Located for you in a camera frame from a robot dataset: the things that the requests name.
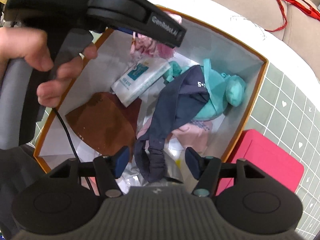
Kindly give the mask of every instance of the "dark blue fabric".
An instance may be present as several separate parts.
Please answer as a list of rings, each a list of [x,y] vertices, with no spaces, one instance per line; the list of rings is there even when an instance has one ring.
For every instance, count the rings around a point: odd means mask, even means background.
[[[168,83],[159,94],[156,109],[147,132],[138,138],[134,157],[141,175],[148,182],[156,182],[166,174],[164,142],[173,130],[190,122],[209,100],[199,65]],[[145,152],[149,141],[149,155]]]

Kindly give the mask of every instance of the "dark pants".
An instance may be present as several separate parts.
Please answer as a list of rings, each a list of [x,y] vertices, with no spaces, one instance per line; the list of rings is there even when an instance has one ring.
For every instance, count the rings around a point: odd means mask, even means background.
[[[0,230],[6,240],[19,231],[11,214],[12,200],[43,175],[44,171],[33,159],[32,147],[0,150]]]

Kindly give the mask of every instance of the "finger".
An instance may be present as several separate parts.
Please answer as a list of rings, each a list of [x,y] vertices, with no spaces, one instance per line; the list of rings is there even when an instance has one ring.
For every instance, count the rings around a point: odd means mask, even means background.
[[[37,96],[39,98],[55,98],[61,96],[68,85],[70,84],[71,79],[55,79],[48,82],[42,83],[37,88]]]
[[[53,67],[47,47],[47,34],[32,28],[0,28],[0,67],[11,58],[24,58],[33,68]]]
[[[38,98],[39,104],[46,107],[56,107],[61,100],[61,97],[55,98]]]
[[[86,47],[83,51],[83,55],[87,59],[94,59],[98,56],[97,47],[95,44],[91,43],[88,47]]]
[[[80,56],[75,57],[68,63],[62,64],[57,70],[57,78],[76,78],[83,69],[83,60]]]

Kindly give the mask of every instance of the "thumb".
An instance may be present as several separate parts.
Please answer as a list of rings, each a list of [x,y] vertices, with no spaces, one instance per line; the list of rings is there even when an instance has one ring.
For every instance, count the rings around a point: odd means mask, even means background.
[[[50,70],[53,62],[47,47],[47,34],[32,28],[0,28],[0,69],[13,58],[24,58],[39,71]]]

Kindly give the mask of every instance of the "open cardboard box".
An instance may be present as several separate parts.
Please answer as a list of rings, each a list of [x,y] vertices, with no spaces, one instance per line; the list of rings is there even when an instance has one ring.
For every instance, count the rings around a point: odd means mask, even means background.
[[[247,83],[244,102],[238,107],[228,107],[223,115],[214,119],[210,143],[203,156],[215,156],[227,160],[244,129],[253,104],[258,95],[268,60],[246,44],[229,34],[197,19],[166,8],[163,10],[182,16],[182,25],[187,34],[180,48],[176,49],[175,57],[189,59],[189,64],[197,62],[202,65],[205,58],[211,60],[212,68],[226,74],[236,74]],[[110,91],[111,85],[127,70],[131,60],[130,47],[132,36],[120,31],[107,29],[97,40],[98,58],[85,61],[81,75],[73,81],[63,95],[57,109],[63,117],[86,103],[96,92]],[[163,88],[160,79],[149,90],[140,96],[145,107],[141,107],[139,120],[146,121],[154,110],[155,96]],[[80,138],[67,124],[71,139],[79,157],[83,161],[94,158],[94,150],[86,147]],[[34,157],[44,171],[48,172],[68,158],[74,157],[66,134],[52,111],[42,130],[36,146]],[[188,187],[195,184],[185,163],[181,163],[183,178]]]

